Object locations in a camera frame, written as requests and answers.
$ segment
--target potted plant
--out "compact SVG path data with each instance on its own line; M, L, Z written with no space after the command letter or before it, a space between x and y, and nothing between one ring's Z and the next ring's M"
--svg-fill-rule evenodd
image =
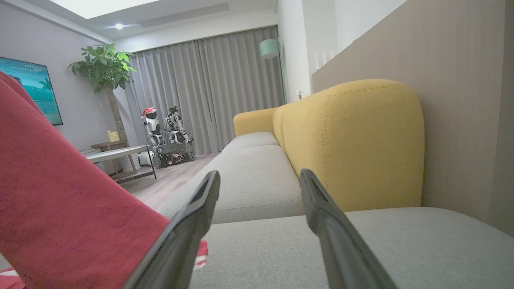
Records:
M82 48L82 51L84 60L71 63L68 69L71 68L74 75L79 73L88 78L95 93L105 90L120 140L126 141L125 128L113 90L117 87L125 89L127 83L132 81L129 71L136 72L136 70L129 66L128 56L133 54L116 51L114 44L87 46Z

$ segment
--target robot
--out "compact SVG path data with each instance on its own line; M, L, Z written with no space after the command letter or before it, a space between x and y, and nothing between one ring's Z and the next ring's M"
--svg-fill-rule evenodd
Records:
M182 117L177 115L176 106L169 109L164 130L161 130L157 120L157 110L149 107L143 111L144 127L149 142L152 144L152 163L155 168L176 165L183 161L195 160L196 152L193 149L193 138L183 128Z
M143 123L144 129L152 146L156 147L164 144L164 136L160 129L159 120L157 120L157 110L155 107L145 109L141 118L143 117L146 117Z
M194 139L189 138L182 124L182 117L177 115L176 112L178 112L177 106L170 107L168 117L165 118L166 131L169 132L169 142L183 143L185 141L190 143Z

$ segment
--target tree trunk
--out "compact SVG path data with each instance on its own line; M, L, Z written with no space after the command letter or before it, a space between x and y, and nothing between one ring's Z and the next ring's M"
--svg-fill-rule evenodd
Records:
M126 142L127 136L125 134L125 128L123 127L123 122L121 121L121 115L118 109L118 104L116 103L114 92L112 89L109 88L106 88L105 92L107 92L107 98L109 99L109 104L111 105L111 111L113 111L114 122L116 123L116 129L118 130L118 134L120 135L120 140Z

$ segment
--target gray sofa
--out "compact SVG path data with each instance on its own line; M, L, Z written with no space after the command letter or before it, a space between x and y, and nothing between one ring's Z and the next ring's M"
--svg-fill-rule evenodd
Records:
M399 288L513 288L514 239L444 209L347 213ZM212 225L191 289L328 288L305 216Z
M171 218L207 172L219 171L207 266L194 272L191 289L327 288L320 244L303 216L302 168L348 211L399 288L514 288L514 238L460 213L416 207L425 134L417 97L404 85L342 84L236 115L234 130L160 210Z
M270 132L236 137L173 194L159 212L171 218L213 170L219 171L222 179L213 224L303 214L298 178L284 149Z
M222 177L220 195L207 266L190 288L328 288L298 179L273 135L236 137L161 212L171 217L211 170ZM424 207L346 215L399 288L514 287L514 238L485 223Z

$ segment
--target television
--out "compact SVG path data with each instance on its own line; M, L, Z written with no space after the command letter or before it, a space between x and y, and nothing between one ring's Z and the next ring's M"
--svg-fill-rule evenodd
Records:
M45 65L0 57L0 71L22 84L51 124L63 124Z

